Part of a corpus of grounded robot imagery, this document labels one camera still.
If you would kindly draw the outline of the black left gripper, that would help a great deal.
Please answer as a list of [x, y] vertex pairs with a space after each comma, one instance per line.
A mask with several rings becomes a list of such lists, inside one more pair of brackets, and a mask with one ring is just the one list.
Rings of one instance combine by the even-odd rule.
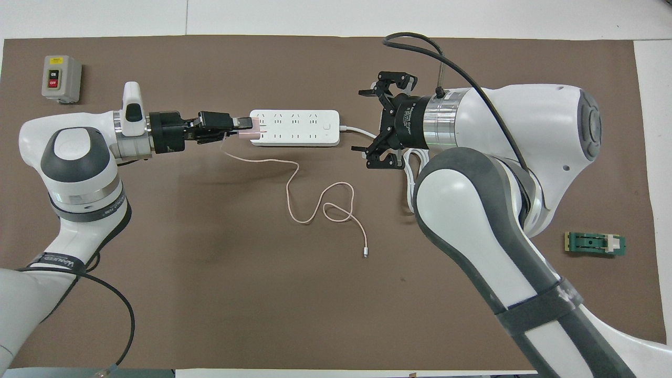
[[[224, 129], [251, 129], [250, 117], [235, 118], [228, 113], [211, 111], [201, 111], [198, 117], [187, 120], [178, 112], [150, 112], [149, 122], [156, 154], [184, 151], [187, 140], [197, 144], [215, 143], [240, 134], [240, 131]], [[201, 128], [192, 130], [191, 136], [186, 136], [189, 134], [186, 129], [194, 126], [194, 122], [199, 123]]]

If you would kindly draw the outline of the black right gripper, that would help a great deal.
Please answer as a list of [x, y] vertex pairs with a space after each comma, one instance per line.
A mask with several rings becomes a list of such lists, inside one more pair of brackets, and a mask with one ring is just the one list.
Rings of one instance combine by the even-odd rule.
[[[402, 91], [396, 97], [389, 90], [392, 84]], [[379, 72], [377, 81], [371, 84], [370, 89], [359, 91], [360, 96], [391, 100], [394, 107], [391, 136], [386, 139], [376, 138], [366, 147], [351, 147], [352, 151], [363, 153], [367, 169], [402, 170], [404, 162], [399, 149], [428, 149], [423, 134], [423, 120], [429, 98], [411, 96], [416, 84], [417, 77], [408, 72]], [[386, 157], [382, 158], [389, 149], [396, 149], [395, 153], [387, 153]]]

